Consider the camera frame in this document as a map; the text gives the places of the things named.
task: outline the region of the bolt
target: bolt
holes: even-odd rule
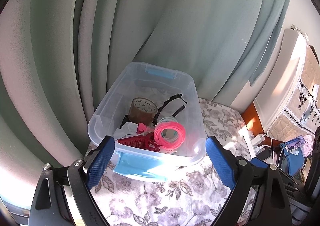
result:
[[[49,163],[46,163],[42,166],[43,170],[48,171],[51,169],[51,165]]]
[[[79,165],[82,165],[83,161],[81,159],[78,159],[74,162],[74,165],[75,166],[79,166]]]
[[[247,165],[247,162],[246,162],[245,160],[243,160],[243,159],[240,159],[240,160],[238,161],[238,163],[239,163],[239,165],[242,165],[242,166]]]
[[[272,169],[272,170],[276,170],[277,169],[277,166],[275,164],[270,164],[269,167]]]

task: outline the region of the pink scrunchie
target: pink scrunchie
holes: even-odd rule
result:
[[[306,141],[306,143],[304,143],[300,148],[301,148],[302,156],[307,157],[312,152],[313,140],[312,140],[312,136],[309,134],[303,136],[303,138]]]

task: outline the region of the floral bedsheet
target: floral bedsheet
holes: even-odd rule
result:
[[[239,130],[241,115],[226,106],[199,99],[205,132],[214,135],[235,156],[250,158]],[[88,150],[95,146],[90,144]],[[113,172],[112,160],[91,193],[110,225],[116,226],[206,226],[225,203],[230,190],[222,184],[206,156],[199,164],[180,167],[166,183],[133,180]],[[254,191],[249,192],[238,222],[249,214]]]

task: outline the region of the brown packing tape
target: brown packing tape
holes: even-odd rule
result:
[[[148,126],[158,112],[155,103],[146,98],[134,98],[130,110],[129,119],[136,124],[143,123]]]

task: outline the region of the plastic storage box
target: plastic storage box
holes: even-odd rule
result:
[[[113,157],[116,155],[118,160],[114,172],[141,181],[166,181],[178,167],[195,165],[203,159],[206,134],[192,77],[142,62],[130,63],[111,86],[89,122],[90,139],[98,146],[106,135],[113,136],[134,98],[147,98],[160,108],[175,94],[182,94],[187,104],[181,99],[173,100],[162,110],[158,120],[171,116],[182,105],[186,106],[176,116],[186,130],[185,141],[177,152],[163,154],[116,142]]]

